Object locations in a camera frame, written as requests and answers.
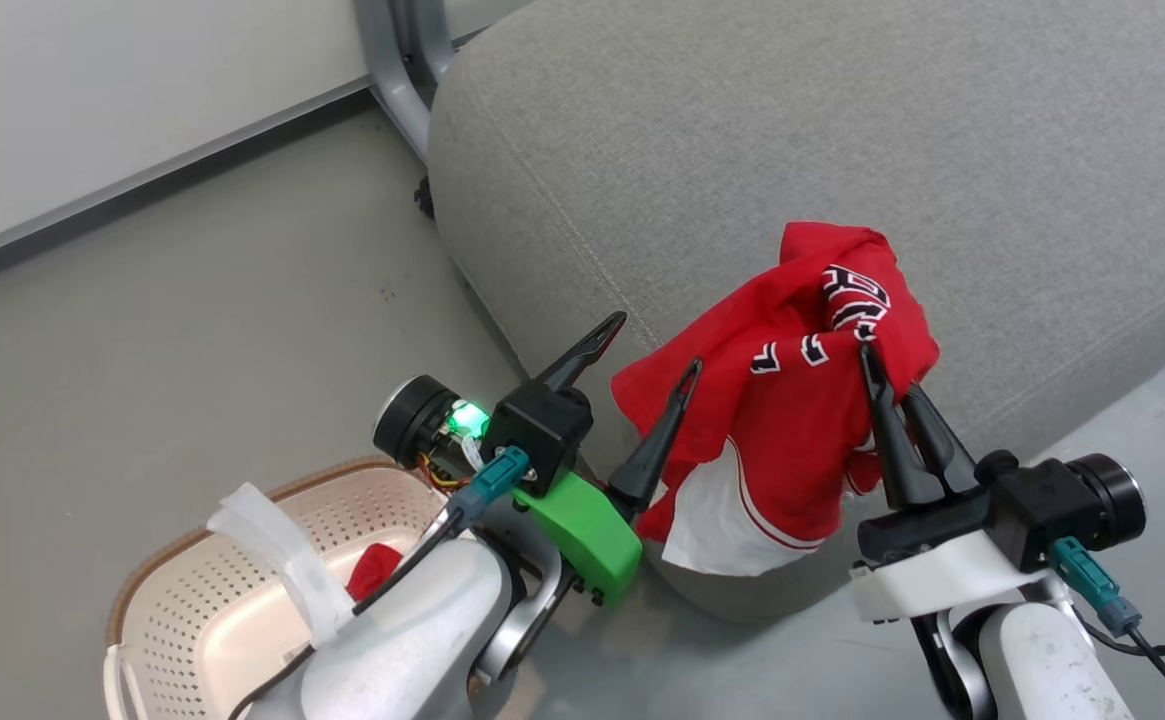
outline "plastic basket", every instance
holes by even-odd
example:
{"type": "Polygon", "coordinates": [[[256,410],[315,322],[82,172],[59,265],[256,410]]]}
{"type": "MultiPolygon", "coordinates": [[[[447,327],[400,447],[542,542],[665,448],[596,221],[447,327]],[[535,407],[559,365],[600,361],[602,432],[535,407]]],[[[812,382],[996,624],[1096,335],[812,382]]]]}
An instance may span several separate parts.
{"type": "MultiPolygon", "coordinates": [[[[381,456],[308,475],[270,497],[308,529],[341,583],[370,543],[411,548],[445,501],[381,456]]],[[[310,638],[275,574],[230,538],[192,532],[143,562],[111,610],[107,714],[225,719],[310,638]]]]}

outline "sofa seam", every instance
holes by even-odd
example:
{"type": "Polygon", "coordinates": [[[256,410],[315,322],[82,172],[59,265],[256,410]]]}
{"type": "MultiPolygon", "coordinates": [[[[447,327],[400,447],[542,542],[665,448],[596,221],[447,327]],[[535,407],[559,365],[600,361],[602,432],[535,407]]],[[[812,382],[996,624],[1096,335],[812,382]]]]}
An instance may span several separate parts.
{"type": "MultiPolygon", "coordinates": [[[[469,86],[469,90],[476,90],[476,82],[474,82],[472,73],[469,72],[467,73],[467,85],[469,86]]],[[[542,200],[546,202],[548,209],[550,210],[549,214],[553,216],[555,223],[563,225],[564,234],[569,239],[569,246],[572,247],[574,255],[577,255],[578,259],[586,264],[587,273],[591,274],[591,277],[599,282],[601,287],[608,291],[610,298],[617,301],[619,304],[623,306],[623,310],[627,311],[629,318],[634,320],[633,325],[634,329],[636,329],[636,337],[638,338],[638,343],[642,348],[645,352],[649,352],[655,347],[658,347],[661,345],[658,337],[649,329],[645,319],[643,319],[638,311],[634,309],[634,305],[631,304],[631,301],[628,299],[626,292],[622,292],[622,288],[617,287],[617,282],[614,281],[608,270],[605,269],[600,257],[594,250],[591,249],[591,246],[587,243],[586,238],[582,237],[581,231],[578,231],[572,218],[569,218],[569,213],[565,213],[559,202],[555,198],[555,193],[551,193],[546,183],[542,181],[536,172],[534,172],[530,163],[528,163],[528,160],[524,158],[523,153],[517,146],[515,146],[510,137],[506,135],[503,128],[501,128],[499,123],[494,122],[492,113],[489,112],[489,108],[485,106],[480,92],[471,92],[469,96],[472,97],[472,101],[474,106],[476,106],[476,110],[480,111],[481,118],[485,120],[487,126],[492,127],[492,130],[494,130],[495,139],[500,142],[500,144],[510,151],[515,165],[517,165],[523,176],[528,178],[528,182],[530,182],[530,188],[534,189],[542,200]]]]}
{"type": "Polygon", "coordinates": [[[1155,304],[1145,308],[1143,311],[1141,311],[1141,313],[1136,315],[1134,322],[1123,324],[1123,329],[1120,332],[1109,334],[1108,337],[1100,338],[1100,340],[1090,343],[1088,347],[1085,347],[1079,352],[1075,352],[1075,354],[1072,355],[1072,359],[1066,361],[1066,363],[1058,365],[1057,368],[1050,370],[1047,374],[1044,375],[1044,377],[1040,377],[1039,381],[1036,381],[1031,383],[1029,387],[1021,389],[1021,391],[1015,393],[1015,395],[1012,395],[1011,398],[1008,398],[1008,401],[1004,402],[1003,405],[1000,405],[998,409],[994,411],[994,414],[990,414],[980,421],[975,421],[975,423],[972,424],[970,431],[973,433],[979,433],[980,430],[983,430],[986,428],[991,428],[995,423],[1000,423],[1000,421],[1004,419],[1004,416],[1010,415],[1011,412],[1017,410],[1018,407],[1025,405],[1028,397],[1030,395],[1033,395],[1033,393],[1038,391],[1039,388],[1047,387],[1050,382],[1053,382],[1054,379],[1059,377],[1059,375],[1061,375],[1062,373],[1074,369],[1075,366],[1080,365],[1081,361],[1083,361],[1088,355],[1094,354],[1094,352],[1104,351],[1106,348],[1111,347],[1115,343],[1125,341],[1127,338],[1129,338],[1129,336],[1134,331],[1136,331],[1136,329],[1141,329],[1143,327],[1143,325],[1146,325],[1150,322],[1152,322],[1152,319],[1159,318],[1159,316],[1162,316],[1162,313],[1159,313],[1159,310],[1162,310],[1164,305],[1165,305],[1165,296],[1162,297],[1162,299],[1159,299],[1158,302],[1155,302],[1155,304]]]}

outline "teal connector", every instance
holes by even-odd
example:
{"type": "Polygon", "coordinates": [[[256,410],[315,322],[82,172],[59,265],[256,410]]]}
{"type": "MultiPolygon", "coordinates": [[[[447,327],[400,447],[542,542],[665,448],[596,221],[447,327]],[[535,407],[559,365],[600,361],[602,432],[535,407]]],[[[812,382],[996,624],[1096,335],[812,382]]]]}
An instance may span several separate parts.
{"type": "Polygon", "coordinates": [[[453,493],[446,507],[463,510],[453,532],[469,528],[483,515],[492,501],[506,495],[518,486],[528,472],[528,453],[518,447],[508,447],[478,471],[467,487],[453,493]]]}
{"type": "Polygon", "coordinates": [[[1120,594],[1120,584],[1093,559],[1080,541],[1066,537],[1048,546],[1048,565],[1097,612],[1097,619],[1114,637],[1136,628],[1141,612],[1120,594]]]}

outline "gray sofa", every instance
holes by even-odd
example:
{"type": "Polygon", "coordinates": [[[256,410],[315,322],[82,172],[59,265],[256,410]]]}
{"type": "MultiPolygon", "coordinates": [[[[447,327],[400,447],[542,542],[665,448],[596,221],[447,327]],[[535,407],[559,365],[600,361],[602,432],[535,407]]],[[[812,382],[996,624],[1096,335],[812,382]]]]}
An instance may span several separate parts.
{"type": "MultiPolygon", "coordinates": [[[[601,474],[633,443],[610,374],[793,219],[889,237],[975,456],[1032,456],[1165,365],[1165,1],[538,0],[459,52],[430,164],[528,369],[631,316],[582,381],[601,474]]],[[[760,579],[662,570],[720,616],[781,614],[843,583],[841,536],[760,579]]]]}

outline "fabric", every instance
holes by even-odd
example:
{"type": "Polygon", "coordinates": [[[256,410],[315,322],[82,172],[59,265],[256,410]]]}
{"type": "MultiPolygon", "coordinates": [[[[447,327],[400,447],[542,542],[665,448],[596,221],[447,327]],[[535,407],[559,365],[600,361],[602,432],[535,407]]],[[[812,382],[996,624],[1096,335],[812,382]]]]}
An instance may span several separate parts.
{"type": "Polygon", "coordinates": [[[355,569],[350,571],[350,580],[346,583],[346,592],[352,600],[359,602],[370,597],[373,591],[391,577],[403,557],[395,548],[380,542],[365,548],[363,555],[355,562],[355,569]]]}
{"type": "Polygon", "coordinates": [[[529,370],[631,316],[579,383],[600,477],[637,439],[610,375],[791,218],[889,237],[975,456],[1032,456],[1165,365],[1165,0],[536,0],[431,119],[442,241],[529,370]]]}
{"type": "Polygon", "coordinates": [[[880,481],[861,343],[875,343],[897,388],[938,360],[882,234],[791,223],[778,266],[615,375],[613,396],[644,435],[684,366],[704,363],[663,473],[670,492],[638,525],[665,543],[664,560],[758,576],[839,528],[843,493],[880,481]]]}

